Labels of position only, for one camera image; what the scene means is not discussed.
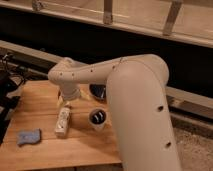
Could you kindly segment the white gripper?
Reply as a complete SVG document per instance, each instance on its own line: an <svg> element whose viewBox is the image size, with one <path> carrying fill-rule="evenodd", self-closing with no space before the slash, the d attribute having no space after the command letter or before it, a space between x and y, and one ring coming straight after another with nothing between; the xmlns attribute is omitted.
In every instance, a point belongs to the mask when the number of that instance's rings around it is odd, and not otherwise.
<svg viewBox="0 0 213 171"><path fill-rule="evenodd" d="M80 88L76 84L61 84L59 88L64 101L75 100L81 95Z"/></svg>

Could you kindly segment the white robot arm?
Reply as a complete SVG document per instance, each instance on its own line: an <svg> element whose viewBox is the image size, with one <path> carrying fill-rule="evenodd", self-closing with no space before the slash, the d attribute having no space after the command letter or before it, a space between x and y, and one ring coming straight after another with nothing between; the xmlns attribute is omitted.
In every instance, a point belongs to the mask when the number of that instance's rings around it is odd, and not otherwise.
<svg viewBox="0 0 213 171"><path fill-rule="evenodd" d="M73 100L79 84L103 84L124 171L182 171L166 99L169 70L153 54L78 67L58 62L48 79Z"/></svg>

